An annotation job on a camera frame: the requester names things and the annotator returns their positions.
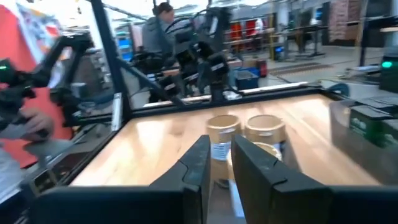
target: gray jacket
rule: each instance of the gray jacket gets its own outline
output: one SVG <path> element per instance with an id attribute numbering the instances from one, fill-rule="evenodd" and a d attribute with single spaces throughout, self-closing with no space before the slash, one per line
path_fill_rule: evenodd
<path id="1" fill-rule="evenodd" d="M 162 30 L 166 30 L 166 28 L 170 25 L 162 20 L 160 20 L 160 25 Z M 142 46 L 145 51 L 152 53 L 161 53 L 162 52 L 162 41 L 159 39 L 160 34 L 158 33 L 156 18 L 151 17 L 146 21 L 144 26 L 142 27 Z M 174 35 L 167 35 L 166 41 L 170 44 L 174 44 Z"/>

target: poster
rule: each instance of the poster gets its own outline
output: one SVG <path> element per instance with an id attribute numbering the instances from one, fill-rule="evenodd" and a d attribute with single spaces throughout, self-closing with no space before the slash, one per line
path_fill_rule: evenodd
<path id="1" fill-rule="evenodd" d="M 62 27 L 59 21 L 54 17 L 36 9 L 32 9 L 21 4 L 17 4 L 18 11 L 20 12 L 20 26 L 25 40 L 28 44 L 30 51 L 36 63 L 39 64 L 44 58 L 46 53 L 51 49 L 55 40 L 60 36 Z M 52 77 L 48 87 L 55 87 L 60 81 L 64 67 L 61 60 L 69 56 L 69 50 L 64 50 L 60 56 L 59 61 L 55 64 L 52 70 Z"/>

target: green container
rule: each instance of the green container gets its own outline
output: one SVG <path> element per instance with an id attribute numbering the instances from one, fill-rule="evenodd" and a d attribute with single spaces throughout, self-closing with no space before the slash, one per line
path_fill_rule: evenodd
<path id="1" fill-rule="evenodd" d="M 369 142 L 380 146 L 382 121 L 387 119 L 393 119 L 393 117 L 371 106 L 353 106 L 349 115 L 349 128 Z"/>
<path id="2" fill-rule="evenodd" d="M 398 150 L 398 119 L 383 121 L 382 129 L 382 147 L 384 149 Z"/>
<path id="3" fill-rule="evenodd" d="M 364 98 L 360 100 L 356 100 L 357 105 L 366 105 L 376 108 L 378 110 L 394 114 L 398 114 L 398 100 L 394 102 L 394 99 L 386 97 L 377 97 L 377 98 Z"/>

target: green light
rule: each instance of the green light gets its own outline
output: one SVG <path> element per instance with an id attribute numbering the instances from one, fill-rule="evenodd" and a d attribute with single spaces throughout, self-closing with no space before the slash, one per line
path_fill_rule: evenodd
<path id="1" fill-rule="evenodd" d="M 381 67 L 383 67 L 383 68 L 391 68 L 391 66 L 392 66 L 392 62 L 383 62 L 381 64 Z"/>

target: human hand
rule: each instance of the human hand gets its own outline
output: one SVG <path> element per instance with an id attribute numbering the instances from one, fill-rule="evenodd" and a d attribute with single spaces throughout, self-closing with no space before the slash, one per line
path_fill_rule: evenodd
<path id="1" fill-rule="evenodd" d="M 26 139 L 38 141 L 49 138 L 53 134 L 54 121 L 50 116 L 46 115 L 41 110 L 37 108 L 21 109 L 21 115 L 28 119 L 28 122 L 25 124 L 27 134 L 25 137 Z M 48 136 L 40 137 L 36 134 L 37 131 L 42 129 L 49 133 Z"/>

